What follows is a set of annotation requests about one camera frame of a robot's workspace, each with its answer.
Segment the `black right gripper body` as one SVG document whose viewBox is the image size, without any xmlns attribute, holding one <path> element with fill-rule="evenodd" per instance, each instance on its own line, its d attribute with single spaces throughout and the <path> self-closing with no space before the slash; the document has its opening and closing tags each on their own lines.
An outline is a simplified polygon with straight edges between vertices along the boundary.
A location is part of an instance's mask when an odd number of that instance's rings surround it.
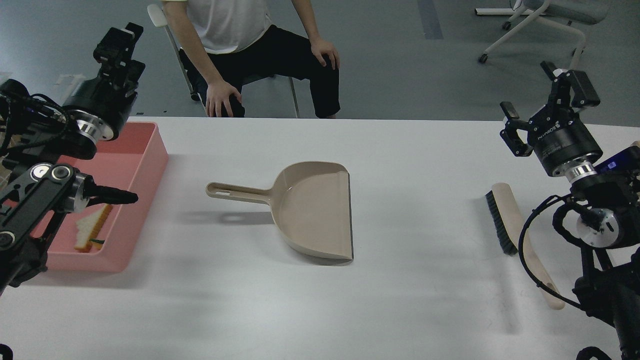
<svg viewBox="0 0 640 360">
<path fill-rule="evenodd" d="M 530 117 L 530 145 L 549 177 L 560 177 L 567 163 L 594 163 L 603 151 L 572 107 L 544 106 Z"/>
</svg>

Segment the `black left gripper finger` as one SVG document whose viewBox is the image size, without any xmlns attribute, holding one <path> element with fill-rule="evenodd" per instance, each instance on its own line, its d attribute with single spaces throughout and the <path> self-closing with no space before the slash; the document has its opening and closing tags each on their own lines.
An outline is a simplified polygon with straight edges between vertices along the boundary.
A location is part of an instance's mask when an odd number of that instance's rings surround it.
<svg viewBox="0 0 640 360">
<path fill-rule="evenodd" d="M 108 66 L 126 66 L 132 59 L 135 45 L 143 32 L 141 25 L 132 22 L 124 28 L 109 28 L 94 48 L 94 60 Z"/>
</svg>

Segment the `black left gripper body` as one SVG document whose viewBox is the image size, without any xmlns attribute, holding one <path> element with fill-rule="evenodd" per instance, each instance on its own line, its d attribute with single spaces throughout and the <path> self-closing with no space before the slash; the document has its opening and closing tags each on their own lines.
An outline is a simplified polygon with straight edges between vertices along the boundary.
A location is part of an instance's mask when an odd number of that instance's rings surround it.
<svg viewBox="0 0 640 360">
<path fill-rule="evenodd" d="M 137 100 L 138 82 L 145 69 L 146 64 L 137 60 L 104 60 L 96 77 L 83 80 L 62 108 L 92 140 L 114 141 Z"/>
</svg>

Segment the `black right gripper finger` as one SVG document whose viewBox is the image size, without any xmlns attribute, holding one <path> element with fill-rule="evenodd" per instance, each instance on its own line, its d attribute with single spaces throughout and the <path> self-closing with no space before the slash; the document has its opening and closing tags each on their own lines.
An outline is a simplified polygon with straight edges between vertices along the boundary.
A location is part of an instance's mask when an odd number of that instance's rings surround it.
<svg viewBox="0 0 640 360">
<path fill-rule="evenodd" d="M 546 102 L 551 109 L 580 113 L 601 104 L 601 98 L 585 71 L 559 68 L 551 61 L 542 61 L 540 67 L 551 80 L 551 91 Z"/>
<path fill-rule="evenodd" d="M 521 139 L 518 132 L 533 132 L 533 120 L 522 120 L 514 105 L 509 101 L 499 103 L 504 119 L 504 128 L 499 132 L 501 139 L 515 157 L 530 157 L 534 148 Z"/>
</svg>

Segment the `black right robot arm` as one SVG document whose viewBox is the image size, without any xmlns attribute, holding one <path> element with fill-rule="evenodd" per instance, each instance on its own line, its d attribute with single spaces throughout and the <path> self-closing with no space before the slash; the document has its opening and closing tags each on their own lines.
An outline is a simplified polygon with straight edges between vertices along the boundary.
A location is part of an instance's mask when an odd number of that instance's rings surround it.
<svg viewBox="0 0 640 360">
<path fill-rule="evenodd" d="M 561 69 L 550 61 L 541 68 L 551 80 L 545 105 L 522 120 L 514 105 L 500 103 L 505 125 L 500 137 L 515 157 L 535 154 L 549 177 L 565 177 L 569 194 L 544 200 L 526 219 L 518 241 L 524 243 L 532 221 L 558 204 L 555 232 L 579 248 L 582 276 L 574 283 L 572 306 L 615 329 L 621 358 L 639 358 L 639 252 L 614 265 L 608 251 L 639 245 L 639 144 L 602 161 L 603 152 L 579 112 L 601 100 L 585 71 Z"/>
</svg>

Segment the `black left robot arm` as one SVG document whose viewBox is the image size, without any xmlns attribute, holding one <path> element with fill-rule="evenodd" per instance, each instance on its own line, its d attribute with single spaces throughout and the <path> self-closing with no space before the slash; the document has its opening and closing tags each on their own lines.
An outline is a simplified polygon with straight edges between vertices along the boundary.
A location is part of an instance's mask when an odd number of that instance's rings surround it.
<svg viewBox="0 0 640 360">
<path fill-rule="evenodd" d="M 132 22 L 110 28 L 93 51 L 96 77 L 80 82 L 62 105 L 18 80 L 1 84 L 1 164 L 9 171 L 1 189 L 2 290 L 47 271 L 48 250 L 68 214 L 137 202 L 137 194 L 99 186 L 59 159 L 91 160 L 98 142 L 121 134 L 146 68 L 133 59 L 143 32 Z"/>
</svg>

